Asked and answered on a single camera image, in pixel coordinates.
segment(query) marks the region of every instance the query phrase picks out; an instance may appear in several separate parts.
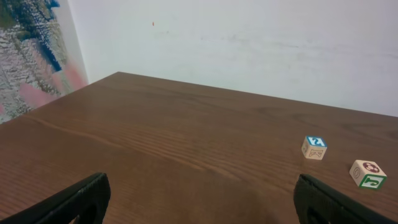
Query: table top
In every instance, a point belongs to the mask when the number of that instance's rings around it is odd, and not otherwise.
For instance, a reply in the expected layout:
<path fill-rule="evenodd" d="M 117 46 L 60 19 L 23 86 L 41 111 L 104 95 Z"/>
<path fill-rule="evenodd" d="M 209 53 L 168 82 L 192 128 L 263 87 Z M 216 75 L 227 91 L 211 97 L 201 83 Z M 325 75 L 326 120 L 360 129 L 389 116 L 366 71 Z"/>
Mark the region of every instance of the table top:
<path fill-rule="evenodd" d="M 298 223 L 302 173 L 398 221 L 397 145 L 392 116 L 116 73 L 0 125 L 0 219 L 105 172 L 105 223 Z M 356 159 L 380 190 L 356 186 Z"/>

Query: cube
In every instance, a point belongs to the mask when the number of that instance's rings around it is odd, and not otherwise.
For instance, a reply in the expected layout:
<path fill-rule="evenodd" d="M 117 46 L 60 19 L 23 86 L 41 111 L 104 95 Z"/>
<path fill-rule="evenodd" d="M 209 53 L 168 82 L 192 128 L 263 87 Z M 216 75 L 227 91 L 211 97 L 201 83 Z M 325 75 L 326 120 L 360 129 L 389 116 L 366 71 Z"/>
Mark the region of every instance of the cube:
<path fill-rule="evenodd" d="M 387 175 L 372 161 L 355 160 L 349 174 L 356 185 L 366 189 L 380 189 Z"/>
<path fill-rule="evenodd" d="M 301 150 L 307 159 L 321 160 L 327 148 L 325 140 L 321 137 L 306 136 Z"/>

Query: brown table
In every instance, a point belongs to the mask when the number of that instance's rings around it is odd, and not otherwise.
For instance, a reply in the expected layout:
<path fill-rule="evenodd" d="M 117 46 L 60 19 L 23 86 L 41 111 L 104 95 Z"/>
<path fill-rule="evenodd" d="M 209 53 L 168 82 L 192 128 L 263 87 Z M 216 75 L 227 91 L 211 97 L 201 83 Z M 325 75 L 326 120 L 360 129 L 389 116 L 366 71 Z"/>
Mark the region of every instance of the brown table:
<path fill-rule="evenodd" d="M 0 125 L 0 219 L 101 171 L 105 223 L 298 223 L 301 173 L 398 221 L 397 145 L 391 116 L 116 73 Z M 356 186 L 356 159 L 381 166 L 381 190 Z"/>

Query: toy block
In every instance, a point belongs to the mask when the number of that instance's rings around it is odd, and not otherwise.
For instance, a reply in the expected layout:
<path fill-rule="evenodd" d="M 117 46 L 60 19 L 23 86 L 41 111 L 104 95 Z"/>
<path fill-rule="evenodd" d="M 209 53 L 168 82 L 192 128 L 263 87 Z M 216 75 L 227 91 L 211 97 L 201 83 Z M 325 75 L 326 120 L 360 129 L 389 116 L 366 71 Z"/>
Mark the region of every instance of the toy block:
<path fill-rule="evenodd" d="M 356 185 L 367 189 L 380 189 L 387 179 L 387 175 L 372 161 L 355 160 L 349 174 Z"/>
<path fill-rule="evenodd" d="M 306 136 L 301 150 L 307 159 L 321 160 L 327 148 L 325 140 L 321 137 Z"/>

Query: mural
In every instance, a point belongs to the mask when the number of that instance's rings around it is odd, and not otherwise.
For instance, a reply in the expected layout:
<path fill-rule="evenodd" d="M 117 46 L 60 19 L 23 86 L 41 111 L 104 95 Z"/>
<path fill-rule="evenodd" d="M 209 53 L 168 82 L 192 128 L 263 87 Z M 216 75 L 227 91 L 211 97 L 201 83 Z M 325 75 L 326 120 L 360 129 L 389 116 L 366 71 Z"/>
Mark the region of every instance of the mural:
<path fill-rule="evenodd" d="M 0 0 L 0 123 L 86 85 L 68 63 L 56 0 Z"/>

